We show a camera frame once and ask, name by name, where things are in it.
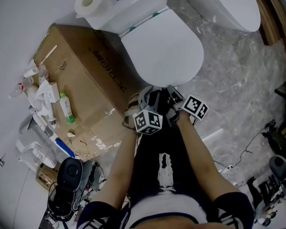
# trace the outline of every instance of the black shorts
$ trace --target black shorts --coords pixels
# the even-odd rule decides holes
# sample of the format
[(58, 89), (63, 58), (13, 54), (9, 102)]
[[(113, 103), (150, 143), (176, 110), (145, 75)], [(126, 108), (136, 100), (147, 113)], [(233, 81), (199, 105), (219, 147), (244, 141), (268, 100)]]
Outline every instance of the black shorts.
[(141, 138), (128, 191), (132, 206), (143, 198), (162, 191), (158, 181), (159, 154), (162, 153), (170, 155), (176, 193), (193, 197), (205, 211), (212, 214), (210, 210), (213, 210), (213, 205), (198, 184), (181, 133), (179, 129), (170, 128), (166, 121), (163, 121), (162, 130)]

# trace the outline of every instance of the cardboard box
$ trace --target cardboard box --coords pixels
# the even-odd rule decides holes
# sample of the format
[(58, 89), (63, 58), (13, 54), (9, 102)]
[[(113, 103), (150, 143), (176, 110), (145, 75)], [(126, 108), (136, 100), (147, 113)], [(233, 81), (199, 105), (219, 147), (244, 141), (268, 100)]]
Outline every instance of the cardboard box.
[[(52, 25), (34, 56), (37, 65), (55, 45), (44, 64), (50, 82), (69, 97), (76, 118), (66, 124), (59, 102), (53, 104), (60, 125), (55, 133), (86, 161), (121, 144), (122, 116), (140, 83), (100, 31)], [(74, 138), (67, 137), (69, 131)]]
[(57, 174), (59, 170), (60, 165), (57, 164), (54, 169), (51, 169), (50, 167), (43, 165), (42, 168), (40, 168), (36, 175), (36, 181), (44, 187), (46, 190), (49, 191), (50, 186), (53, 182), (57, 181)]

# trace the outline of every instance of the hand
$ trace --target hand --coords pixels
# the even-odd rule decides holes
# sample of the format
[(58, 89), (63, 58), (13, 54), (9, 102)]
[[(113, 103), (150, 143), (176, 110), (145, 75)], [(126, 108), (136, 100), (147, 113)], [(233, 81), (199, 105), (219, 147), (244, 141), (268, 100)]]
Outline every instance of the hand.
[(184, 110), (179, 111), (179, 119), (177, 120), (177, 125), (190, 121), (190, 114)]

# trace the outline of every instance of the marble floor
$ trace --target marble floor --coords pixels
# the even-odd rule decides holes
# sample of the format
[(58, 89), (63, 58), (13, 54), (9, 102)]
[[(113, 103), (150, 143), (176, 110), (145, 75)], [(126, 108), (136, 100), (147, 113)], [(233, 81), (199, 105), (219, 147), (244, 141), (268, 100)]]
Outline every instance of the marble floor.
[[(169, 0), (168, 6), (196, 33), (204, 47), (204, 64), (195, 78), (178, 87), (184, 95), (204, 100), (209, 112), (196, 129), (213, 157), (230, 154), (237, 163), (250, 140), (266, 123), (283, 121), (285, 103), (274, 89), (286, 80), (286, 55), (282, 41), (269, 47), (259, 32), (244, 33), (213, 25), (204, 20), (187, 0)], [(246, 179), (262, 182), (270, 174), (269, 144), (258, 135), (244, 153), (235, 170), (235, 181), (248, 193)], [(117, 150), (100, 156), (98, 161), (109, 173)], [(230, 155), (216, 157), (225, 166)]]

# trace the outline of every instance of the white wire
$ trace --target white wire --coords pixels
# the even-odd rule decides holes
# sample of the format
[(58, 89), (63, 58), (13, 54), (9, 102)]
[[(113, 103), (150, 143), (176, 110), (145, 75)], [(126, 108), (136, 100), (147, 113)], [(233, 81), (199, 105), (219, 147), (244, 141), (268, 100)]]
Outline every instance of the white wire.
[(100, 173), (99, 182), (103, 181), (104, 179), (106, 179), (104, 172), (101, 173), (98, 167), (96, 167), (96, 169)]
[(230, 156), (231, 162), (229, 163), (229, 165), (232, 165), (233, 167), (231, 169), (229, 169), (228, 171), (225, 171), (224, 173), (228, 176), (234, 176), (236, 173), (238, 173), (238, 171), (240, 170), (240, 167), (235, 165), (235, 163), (233, 162), (233, 156), (231, 154), (217, 155), (217, 156), (213, 157), (213, 160), (215, 160), (216, 158), (219, 158), (219, 157), (226, 157), (226, 156)]
[(231, 157), (231, 162), (230, 162), (230, 164), (233, 165), (233, 167), (236, 167), (236, 166), (235, 166), (235, 163), (233, 163), (233, 156), (232, 156), (231, 154), (217, 155), (217, 156), (213, 157), (213, 159), (216, 159), (216, 158), (219, 158), (219, 157), (226, 157), (226, 156), (230, 156), (230, 157)]

